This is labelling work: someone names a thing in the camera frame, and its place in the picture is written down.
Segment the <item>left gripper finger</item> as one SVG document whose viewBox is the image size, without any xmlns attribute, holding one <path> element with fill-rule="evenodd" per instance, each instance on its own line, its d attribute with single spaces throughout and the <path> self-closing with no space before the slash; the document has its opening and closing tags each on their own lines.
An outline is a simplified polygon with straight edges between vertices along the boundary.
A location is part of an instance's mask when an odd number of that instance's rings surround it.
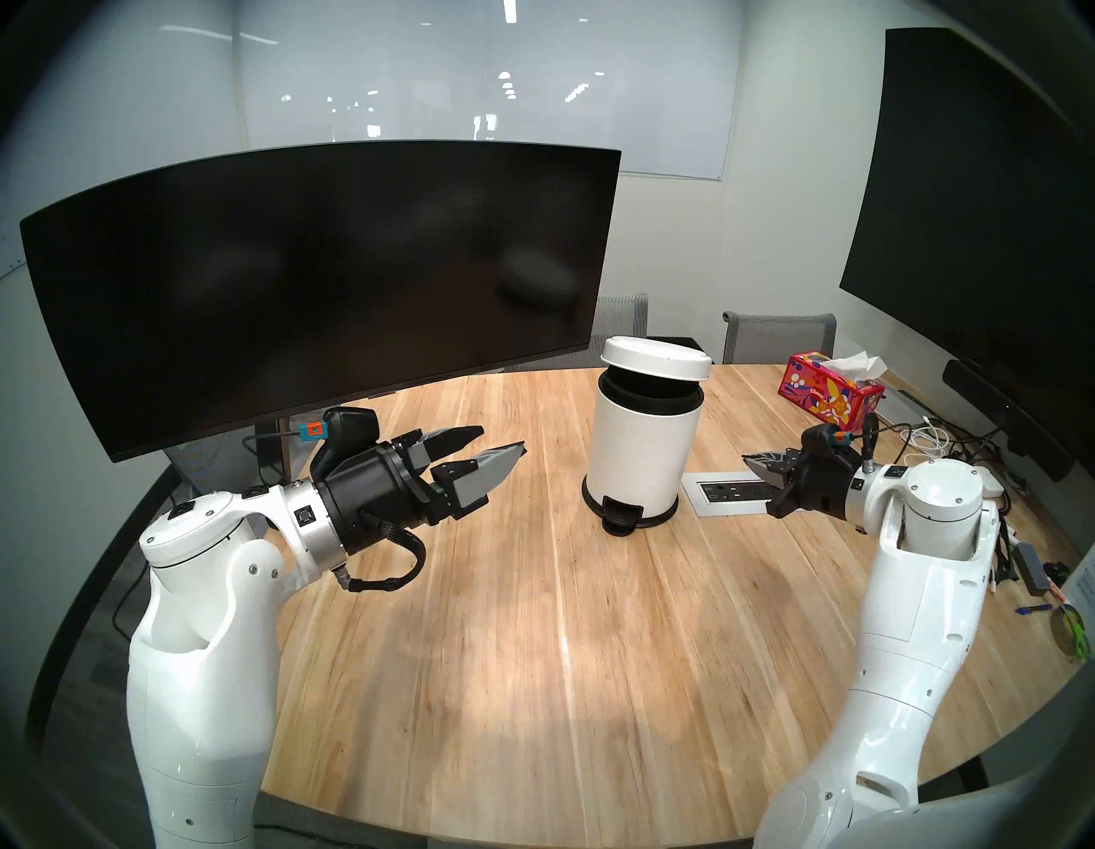
<svg viewBox="0 0 1095 849">
<path fill-rule="evenodd" d="M 527 454 L 525 441 L 484 450 L 466 460 L 442 462 L 433 467 L 433 481 L 440 487 L 447 504 L 447 516 L 461 519 L 486 506 L 491 491 L 512 472 Z"/>
<path fill-rule="evenodd" d="M 412 431 L 402 435 L 402 458 L 413 471 L 425 471 L 436 461 L 456 454 L 484 434 L 479 425 L 438 428 L 424 433 Z"/>
</svg>

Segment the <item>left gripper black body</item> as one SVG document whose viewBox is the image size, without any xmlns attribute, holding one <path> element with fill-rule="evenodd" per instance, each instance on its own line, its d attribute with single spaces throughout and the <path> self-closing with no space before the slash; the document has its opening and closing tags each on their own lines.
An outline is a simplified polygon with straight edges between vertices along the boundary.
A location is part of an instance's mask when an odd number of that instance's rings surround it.
<svg viewBox="0 0 1095 849">
<path fill-rule="evenodd" d="M 346 552 L 380 541 L 381 523 L 413 529 L 454 516 L 443 489 L 428 484 L 400 448 L 378 441 L 350 454 L 327 440 L 316 450 L 316 493 Z"/>
</svg>

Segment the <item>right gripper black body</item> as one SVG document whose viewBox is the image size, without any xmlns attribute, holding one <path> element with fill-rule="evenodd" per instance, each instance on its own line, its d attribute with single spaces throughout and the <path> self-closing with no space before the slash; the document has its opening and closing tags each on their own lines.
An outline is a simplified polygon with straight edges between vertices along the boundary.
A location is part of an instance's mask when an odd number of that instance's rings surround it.
<svg viewBox="0 0 1095 849">
<path fill-rule="evenodd" d="M 852 480 L 861 470 L 861 454 L 848 446 L 802 446 L 788 477 L 787 505 L 845 520 Z"/>
</svg>

